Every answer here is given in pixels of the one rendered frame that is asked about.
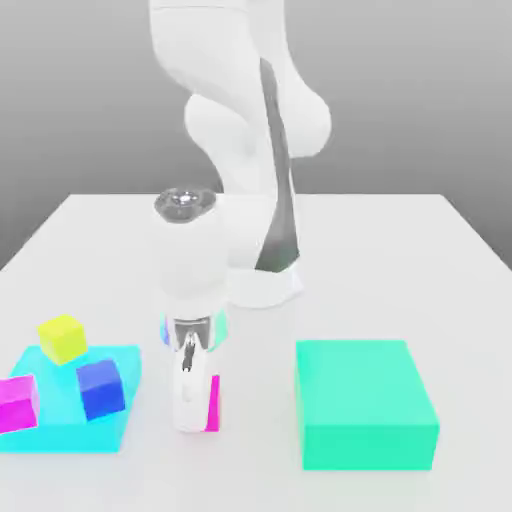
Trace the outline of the large cyan box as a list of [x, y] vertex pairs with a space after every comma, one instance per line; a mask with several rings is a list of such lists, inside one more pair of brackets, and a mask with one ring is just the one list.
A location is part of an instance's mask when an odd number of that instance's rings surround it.
[[[86, 419], [76, 369], [111, 359], [123, 386], [123, 411]], [[25, 349], [13, 367], [13, 377], [32, 374], [39, 396], [39, 424], [35, 428], [0, 434], [0, 453], [115, 453], [131, 413], [142, 374], [136, 345], [92, 346], [77, 359], [58, 366], [37, 345]]]

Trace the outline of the small yellow cube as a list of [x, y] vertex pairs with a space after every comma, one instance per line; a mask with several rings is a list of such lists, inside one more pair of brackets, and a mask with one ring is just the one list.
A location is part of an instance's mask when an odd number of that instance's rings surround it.
[[56, 365], [67, 364], [88, 350], [83, 325], [68, 314], [47, 320], [37, 327], [42, 352]]

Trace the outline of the small magenta cube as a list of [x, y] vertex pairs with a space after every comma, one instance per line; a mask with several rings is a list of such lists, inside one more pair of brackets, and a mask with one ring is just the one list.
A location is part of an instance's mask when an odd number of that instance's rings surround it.
[[0, 379], [0, 434], [38, 426], [40, 398], [34, 375]]
[[210, 386], [210, 398], [207, 423], [205, 426], [205, 432], [218, 432], [220, 426], [220, 376], [213, 375]]

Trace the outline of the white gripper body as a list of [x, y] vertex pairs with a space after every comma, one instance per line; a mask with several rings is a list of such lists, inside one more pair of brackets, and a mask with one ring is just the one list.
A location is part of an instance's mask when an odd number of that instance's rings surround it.
[[175, 354], [171, 393], [174, 426], [179, 431], [202, 432], [206, 427], [212, 376], [208, 356], [202, 350]]

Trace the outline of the small blue cube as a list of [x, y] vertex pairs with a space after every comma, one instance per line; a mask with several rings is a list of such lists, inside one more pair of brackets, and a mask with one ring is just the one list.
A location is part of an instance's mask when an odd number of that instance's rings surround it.
[[125, 409], [122, 380], [113, 359], [83, 365], [76, 369], [76, 375], [88, 421]]

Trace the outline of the large green box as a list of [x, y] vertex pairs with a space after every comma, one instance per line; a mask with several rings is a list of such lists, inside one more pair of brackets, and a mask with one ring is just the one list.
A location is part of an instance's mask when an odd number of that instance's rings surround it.
[[405, 342], [300, 340], [294, 385], [303, 469], [431, 469], [440, 422]]

